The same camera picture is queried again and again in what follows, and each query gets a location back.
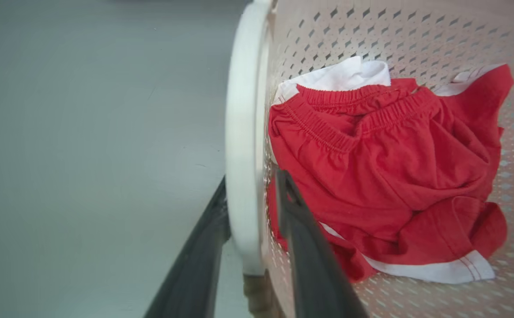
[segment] perforated basket wall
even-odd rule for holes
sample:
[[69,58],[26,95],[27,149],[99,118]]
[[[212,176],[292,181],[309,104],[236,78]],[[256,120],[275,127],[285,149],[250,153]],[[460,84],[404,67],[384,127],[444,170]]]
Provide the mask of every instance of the perforated basket wall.
[[[429,88],[494,63],[509,63],[514,75],[514,1],[279,0],[273,24],[269,101],[281,81],[351,56],[387,61],[392,77]],[[503,160],[489,200],[503,208],[509,239],[491,259],[497,278],[450,285],[378,274],[354,286],[372,317],[514,317],[514,88],[499,124]],[[273,163],[265,149],[267,186]],[[275,293],[294,317],[289,258],[269,229],[263,236]]]

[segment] red clothing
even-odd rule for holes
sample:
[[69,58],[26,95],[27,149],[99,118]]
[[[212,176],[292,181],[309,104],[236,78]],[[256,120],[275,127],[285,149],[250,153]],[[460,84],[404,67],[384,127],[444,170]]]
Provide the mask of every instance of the red clothing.
[[[332,232],[326,237],[352,281],[374,268],[442,282],[491,278],[481,258],[507,230],[499,206],[485,201],[500,162],[499,109],[513,84],[505,65],[456,96],[398,79],[347,92],[299,87],[271,107],[279,167]],[[283,243],[273,187],[271,224]]]

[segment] floor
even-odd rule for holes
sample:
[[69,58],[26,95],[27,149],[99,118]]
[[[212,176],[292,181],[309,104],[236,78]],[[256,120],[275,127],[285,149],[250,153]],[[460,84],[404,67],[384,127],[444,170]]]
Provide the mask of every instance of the floor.
[[[224,174],[245,0],[0,0],[0,318],[138,318]],[[216,317],[249,317],[225,246]]]

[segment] laundry basket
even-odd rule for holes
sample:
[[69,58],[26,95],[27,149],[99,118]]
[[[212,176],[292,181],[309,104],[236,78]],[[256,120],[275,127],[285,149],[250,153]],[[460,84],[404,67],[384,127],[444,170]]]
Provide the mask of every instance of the laundry basket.
[[[514,77],[514,0],[256,0],[241,18],[227,96],[226,188],[231,233],[245,274],[271,278],[295,316],[291,263],[272,237],[265,189],[275,165],[268,109],[284,80],[352,56],[389,64],[394,78],[437,89],[462,71],[508,63]],[[377,274],[354,285],[372,317],[514,317],[514,87],[489,201],[509,226],[490,260],[494,280],[436,284]]]

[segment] white fabric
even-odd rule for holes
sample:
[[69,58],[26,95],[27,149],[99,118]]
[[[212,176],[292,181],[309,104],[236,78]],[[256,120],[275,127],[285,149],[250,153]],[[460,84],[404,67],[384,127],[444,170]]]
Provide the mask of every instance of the white fabric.
[[494,70],[495,68],[504,64],[492,64],[483,66],[473,72],[461,72],[457,74],[451,83],[446,84],[434,91],[437,96],[453,96],[465,91],[476,79],[485,75],[488,71]]
[[297,84],[318,91],[351,91],[366,85],[390,86],[388,64],[362,61],[362,57],[350,57],[338,64],[284,81],[277,88],[273,105],[284,103],[296,95]]
[[[320,225],[334,237],[344,239],[329,225],[319,222]],[[394,276],[405,276],[427,280],[429,282],[445,284],[461,284],[473,280],[491,280],[495,277],[491,264],[477,251],[471,251],[467,255],[451,261],[438,262],[426,265],[400,265],[387,264],[363,256],[372,268],[379,272]]]

